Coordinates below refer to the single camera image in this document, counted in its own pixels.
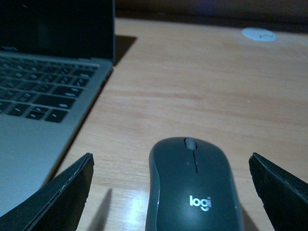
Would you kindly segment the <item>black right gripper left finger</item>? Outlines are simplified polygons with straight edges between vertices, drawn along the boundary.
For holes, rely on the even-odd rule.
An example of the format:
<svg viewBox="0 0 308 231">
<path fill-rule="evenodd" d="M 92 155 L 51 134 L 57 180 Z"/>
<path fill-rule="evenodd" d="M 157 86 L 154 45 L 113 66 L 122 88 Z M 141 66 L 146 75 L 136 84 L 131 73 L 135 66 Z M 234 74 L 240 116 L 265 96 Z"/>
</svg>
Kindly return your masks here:
<svg viewBox="0 0 308 231">
<path fill-rule="evenodd" d="M 93 155 L 87 153 L 0 218 L 2 231 L 75 231 L 89 196 Z"/>
</svg>

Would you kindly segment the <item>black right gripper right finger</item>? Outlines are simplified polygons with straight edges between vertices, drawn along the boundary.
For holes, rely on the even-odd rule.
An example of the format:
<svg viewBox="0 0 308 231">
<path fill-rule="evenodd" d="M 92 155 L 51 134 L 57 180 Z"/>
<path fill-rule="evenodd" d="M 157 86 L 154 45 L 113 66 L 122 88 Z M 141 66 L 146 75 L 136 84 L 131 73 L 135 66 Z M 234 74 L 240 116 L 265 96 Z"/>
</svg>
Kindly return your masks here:
<svg viewBox="0 0 308 231">
<path fill-rule="evenodd" d="M 308 184 L 253 153 L 249 169 L 256 192 L 276 231 L 308 229 Z"/>
</svg>

